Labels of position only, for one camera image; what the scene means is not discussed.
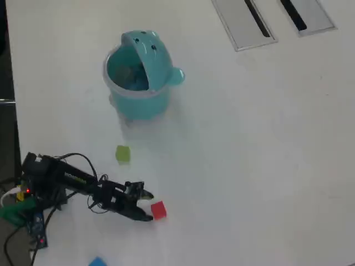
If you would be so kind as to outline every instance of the cup ear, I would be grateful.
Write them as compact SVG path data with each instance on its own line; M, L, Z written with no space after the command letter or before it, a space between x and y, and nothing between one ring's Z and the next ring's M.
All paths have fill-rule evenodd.
M168 83L170 85L179 85L185 80L185 73L180 68L173 68Z

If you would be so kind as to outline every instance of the wire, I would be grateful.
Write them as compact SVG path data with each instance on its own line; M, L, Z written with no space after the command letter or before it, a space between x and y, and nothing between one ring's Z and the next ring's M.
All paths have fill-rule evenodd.
M4 207L4 198L6 198L8 195L16 194L18 192L21 192L21 187L14 187L14 188L10 189L9 191L7 191L4 195L2 195L0 198L1 207Z
M96 170L93 166L93 164L91 163L91 161L89 160L89 158L87 158L85 155L83 154L79 154L77 152L72 152L71 154L65 154L63 156L59 156L59 157L56 157L57 160L62 160L62 159L65 159L65 158L68 158L68 157L71 157L71 156L74 156L74 155L78 155L78 156L81 156L83 158L85 158L87 160L87 162L90 164L90 167L91 169L93 170L93 175L94 177L96 177L96 179L98 179L98 175L96 174Z
M53 216L54 212L57 210L58 206L59 206L62 202L64 202L64 201L70 199L71 197L73 197L73 196L74 196L75 194L77 194L77 193L78 193L77 191L74 191L73 193L69 194L64 200L58 201L58 202L54 205L54 207L53 207L52 210L50 211L50 213L49 213L47 219L46 219L45 222L44 222L44 229L43 229L44 232L45 232L45 230L47 229L47 226L48 226L48 224L49 224L49 221L50 221L51 217ZM38 248L39 248L39 240L37 240L37 244L36 244L35 250L34 250L33 255L32 255L32 259L31 259L31 264L30 264L30 266L33 266L33 264L34 264L34 260L36 259L36 255L37 255L37 252L38 252Z
M97 175L97 173L96 173L96 170L95 170L93 164L91 163L90 159L87 158L87 157L86 157L85 155L83 155L83 154L79 154L79 153L77 153L77 152L72 152L72 153L70 153L70 154L65 154L65 155L63 155L63 156L56 156L55 158L60 161L60 160L65 160L65 158L68 158L68 157L71 157L71 156L74 156L74 155L78 155L78 156L81 156L81 157L85 158L85 159L87 160L87 162L90 164L90 167L91 167L91 169L92 169L92 171L93 171L94 177L95 177L96 179L98 179L98 175ZM107 175L102 175L101 178L100 178L100 180L99 180L99 182L100 182L101 180L107 180L107 179L105 179L105 178L108 179L108 176L107 176ZM77 194L76 191L73 192L73 193L71 193L71 194L69 194L69 195L66 197L65 200L70 199L70 198L73 197L75 194ZM50 211L50 213L49 213L47 219L45 220L45 223L44 223L44 232L45 232L45 230L46 230L46 228L47 228L47 225L48 225L48 223L49 223L49 221L50 221L50 219L51 219L53 213L57 210L58 205L60 205L60 203L61 203L61 201L58 201L58 202L54 205L53 209ZM31 260L30 266L33 266L33 264L34 264L34 260L36 259L36 255L37 255L37 252L38 252L38 248L39 248L39 240L37 240L37 244L36 244L35 250L34 250L33 255L32 255L32 260Z
M3 248L4 248L4 254L5 254L5 256L6 256L6 258L7 258L7 261L9 262L10 266L14 266L14 265L13 265L13 263L12 263L12 260L11 260L10 256L9 256L9 253L7 252L7 244L8 244L8 242L10 241L10 239L11 239L22 227L24 227L24 226L17 227L11 234L9 234L9 236L6 238L5 243L4 243L4 246L3 246Z
M89 210L91 210L93 213L96 213L96 214L103 214L103 213L107 213L108 212L108 209L107 210L105 210L105 211L103 211L103 212L97 212L97 211L94 211L93 210L93 207L92 208L90 208L90 204L89 204L89 199L90 199L90 197L91 198L93 198L92 196L88 196L88 208L89 208ZM96 204L100 209L102 209L102 206L100 205L100 204Z
M101 175L101 177L100 177L100 180L99 180L99 185L102 183L102 181L107 181L109 179L109 176L107 175L107 174L103 174L103 175ZM103 214L103 213L107 213L108 212L108 210L105 210L105 211L103 211L103 212L97 212L97 211L95 211L95 210L93 210L93 207L91 207L90 208L90 204L89 204L89 198L92 198L93 199L93 201L94 201L94 198L93 198L93 196L91 196L91 195L89 195L88 196L88 200L87 200L87 204L88 204L88 208L89 208L89 210L91 210L93 213L96 213L96 214ZM96 204L100 209L103 209L102 208L102 205L100 204L100 203L98 203L98 204Z

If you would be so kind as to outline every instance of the black cable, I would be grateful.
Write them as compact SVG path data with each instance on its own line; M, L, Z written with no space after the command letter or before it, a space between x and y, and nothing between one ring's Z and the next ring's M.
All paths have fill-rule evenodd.
M97 212L97 211L94 211L93 210L93 207L92 208L90 208L90 204L89 204L89 198L92 198L92 196L91 195L89 195L88 196L88 200L87 200L87 203L88 203L88 208L89 208L89 210L91 210L93 213L96 213L96 214L103 214L103 213L107 213L108 212L108 209L107 210L105 210L105 211L103 211L103 212Z
M98 179L98 175L96 174L96 170L93 166L93 164L91 163L91 161L89 160L89 158L87 158L85 155L83 154L79 154L77 152L72 152L71 154L65 154L63 156L59 156L59 157L56 157L57 160L62 160L62 159L65 159L65 158L68 158L68 157L71 157L71 156L74 156L74 155L78 155L78 156L81 156L83 158L85 158L87 160L87 162L90 164L90 167L91 169L93 170L93 175L94 177L96 177L96 179Z
M6 238L5 240L5 243L4 243L4 254L7 258L7 261L9 262L10 266L14 266L13 263L12 263L12 260L9 256L9 253L7 252L7 244L9 242L9 240L24 226L20 226L20 227L17 227L11 234L9 234L9 236Z
M80 153L77 153L77 152L72 152L72 153L70 153L70 154L65 154L65 155L63 155L63 156L56 156L55 158L56 158L57 160L63 160L63 159L65 159L65 158L68 158L68 157L71 157L71 156L74 156L74 155L81 156L81 157L83 157L83 158L85 158L85 159L87 160L87 162L90 164L90 167L91 167L91 169L92 169L92 171L93 171L94 177L98 180L98 175L96 174L96 170L95 170L93 164L91 163L90 159L87 158L85 155L80 154ZM99 180L99 182L100 182L101 180L107 180L106 178L108 179L108 176L107 176L107 175L102 175L101 178L100 178L100 180ZM73 192L73 193L69 194L69 195L66 197L65 200L68 200L69 198L73 197L75 194L77 194L77 192ZM53 209L50 211L50 213L49 213L49 215L48 215L48 217L47 217L47 219L45 220L45 223L44 223L44 232L45 232L45 230L47 229L47 225L48 225L48 223L49 223L49 221L50 221L50 219L51 219L53 213L57 210L58 205L60 205L60 204L61 204L61 201L58 201L58 202L54 205ZM34 264L34 260L35 260L36 255L37 255L38 248L39 248L39 240L37 240L37 244L36 244L35 250L34 250L34 252L33 252L33 256L32 256L32 260L31 260L30 266L33 266L33 264Z
M100 177L99 185L101 184L102 181L107 181L108 179L109 179L109 176L104 173L104 174ZM107 212L108 212L108 210L105 210L105 211L103 211L103 212L94 211L94 210L93 210L93 207L94 207L95 205L94 205L93 207L90 207L90 204L89 204L89 198L90 198L90 197L94 200L93 196L91 196L91 195L88 196L87 204L88 204L89 210L91 210L93 213L96 213L96 214L103 214L103 213L107 213ZM100 209L103 209L103 208L102 208L102 205L101 205L100 203L97 203L96 205L97 205Z
M77 191L69 194L64 200L62 201L58 201L55 206L52 208L52 210L50 211L47 219L45 220L44 222L44 229L43 231L45 232L45 230L47 229L47 226L49 224L49 221L51 219L51 217L53 216L54 212L57 210L58 206L62 203L62 202L65 202L66 200L70 199L71 197L73 197L75 194L77 194ZM37 240L37 244L36 244L36 247L35 247L35 250L33 252L33 256L32 256L32 260L31 260L31 264L30 266L33 266L34 264L34 260L36 259L36 255L37 255L37 252L38 252L38 248L39 248L39 240Z

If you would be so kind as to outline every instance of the teal container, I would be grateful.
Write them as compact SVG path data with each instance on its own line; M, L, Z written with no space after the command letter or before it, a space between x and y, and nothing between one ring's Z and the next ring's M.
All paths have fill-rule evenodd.
M128 120L149 120L163 113L170 86L184 79L157 33L148 30L124 33L121 46L109 53L104 64L112 104Z

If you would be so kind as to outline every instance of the white table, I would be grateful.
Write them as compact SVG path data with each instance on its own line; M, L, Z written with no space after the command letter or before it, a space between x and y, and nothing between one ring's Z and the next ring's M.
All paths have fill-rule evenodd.
M209 0L8 0L22 157L81 152L168 211L133 222L75 196L35 264L355 262L355 2L322 3L339 30L299 38L276 0L257 1L279 42L235 53ZM102 63L132 29L157 31L187 78L162 119L128 128Z

